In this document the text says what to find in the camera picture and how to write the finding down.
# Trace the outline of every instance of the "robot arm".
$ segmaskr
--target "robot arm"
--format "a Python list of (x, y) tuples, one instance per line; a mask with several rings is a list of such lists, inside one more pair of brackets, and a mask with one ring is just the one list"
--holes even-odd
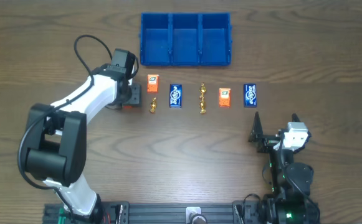
[[(59, 191), (59, 197), (71, 206), (64, 205), (64, 208), (71, 211), (76, 220), (88, 223), (100, 223), (102, 220), (100, 197), (89, 187), (82, 174), (87, 158), (87, 124), (106, 105), (117, 108), (139, 105), (140, 90), (133, 90), (140, 86), (132, 84), (136, 75), (135, 60), (137, 58), (132, 53), (116, 49), (111, 64), (92, 71), (93, 82), (91, 75), (69, 96), (51, 105), (36, 104), (29, 112), (27, 129), (38, 122), (29, 130), (19, 150), (20, 166), (35, 179)], [(55, 110), (55, 107), (74, 98), (76, 100), (70, 104)], [(46, 140), (45, 135), (62, 138), (60, 142), (54, 142)]]

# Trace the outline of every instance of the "blue plastic container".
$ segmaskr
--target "blue plastic container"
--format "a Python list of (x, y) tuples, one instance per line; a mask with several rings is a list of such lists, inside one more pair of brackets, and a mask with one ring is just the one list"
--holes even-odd
[(142, 13), (142, 65), (229, 65), (229, 13)]

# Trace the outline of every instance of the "orange candy pack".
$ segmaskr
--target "orange candy pack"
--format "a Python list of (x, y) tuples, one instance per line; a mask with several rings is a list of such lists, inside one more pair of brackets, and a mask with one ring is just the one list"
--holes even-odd
[(148, 93), (158, 93), (159, 75), (148, 75)]
[(219, 89), (219, 107), (231, 107), (231, 89), (220, 88)]

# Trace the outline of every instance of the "wooden tabletop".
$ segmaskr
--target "wooden tabletop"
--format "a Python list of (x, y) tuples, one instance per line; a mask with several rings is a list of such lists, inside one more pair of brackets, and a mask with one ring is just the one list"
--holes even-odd
[[(139, 55), (141, 12), (230, 12), (228, 67), (141, 67), (140, 110), (103, 109), (88, 126), (84, 174), (104, 201), (232, 202), (269, 194), (267, 155), (247, 142), (254, 113), (275, 134), (297, 113), (312, 133), (295, 156), (315, 170), (312, 199), (322, 223), (362, 222), (362, 0), (1, 1), (0, 223), (39, 223), (51, 191), (20, 176), (16, 154), (29, 108), (74, 91), (87, 73), (73, 52), (81, 34)], [(79, 43), (95, 68), (109, 62), (93, 40)], [(160, 92), (146, 93), (147, 74)], [(199, 86), (207, 114), (199, 114)], [(183, 107), (168, 108), (170, 83)], [(257, 84), (258, 107), (244, 108), (242, 86)], [(218, 107), (231, 88), (232, 107)], [(157, 97), (156, 114), (148, 111)]]

